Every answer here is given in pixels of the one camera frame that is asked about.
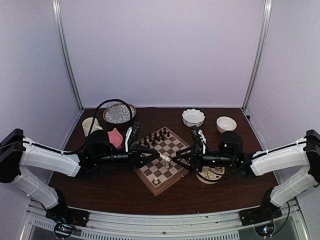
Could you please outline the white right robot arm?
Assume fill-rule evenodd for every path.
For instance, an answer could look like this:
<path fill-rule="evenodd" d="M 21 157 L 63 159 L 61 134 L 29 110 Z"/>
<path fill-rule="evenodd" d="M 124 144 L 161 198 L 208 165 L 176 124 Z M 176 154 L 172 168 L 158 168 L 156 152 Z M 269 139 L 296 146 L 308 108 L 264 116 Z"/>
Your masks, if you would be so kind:
<path fill-rule="evenodd" d="M 200 173 L 204 167 L 226 167 L 232 173 L 246 177 L 300 166 L 301 169 L 282 184 L 268 190 L 256 210 L 259 220 L 268 220 L 277 209 L 310 187 L 320 184 L 320 134 L 314 129 L 306 131 L 297 141 L 271 150 L 243 152 L 243 138 L 233 131 L 220 135 L 217 151 L 210 151 L 205 136 L 196 126 L 190 128 L 193 145 L 180 150 L 173 162 Z"/>

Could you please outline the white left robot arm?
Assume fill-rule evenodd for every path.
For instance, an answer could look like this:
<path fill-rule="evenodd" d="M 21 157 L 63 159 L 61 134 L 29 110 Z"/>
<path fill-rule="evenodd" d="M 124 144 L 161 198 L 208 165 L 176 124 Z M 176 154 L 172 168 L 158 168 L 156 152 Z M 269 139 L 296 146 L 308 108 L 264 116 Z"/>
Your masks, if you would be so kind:
<path fill-rule="evenodd" d="M 85 138 L 80 150 L 63 151 L 42 145 L 25 137 L 22 129 L 14 129 L 0 143 L 0 181 L 20 188 L 40 202 L 61 222 L 72 218 L 63 194 L 39 180 L 27 167 L 62 173 L 68 177 L 85 178 L 99 167 L 128 165 L 139 169 L 161 154 L 154 149 L 136 144 L 141 126 L 134 122 L 125 135 L 124 149 L 116 148 L 109 133 L 98 127 Z"/>

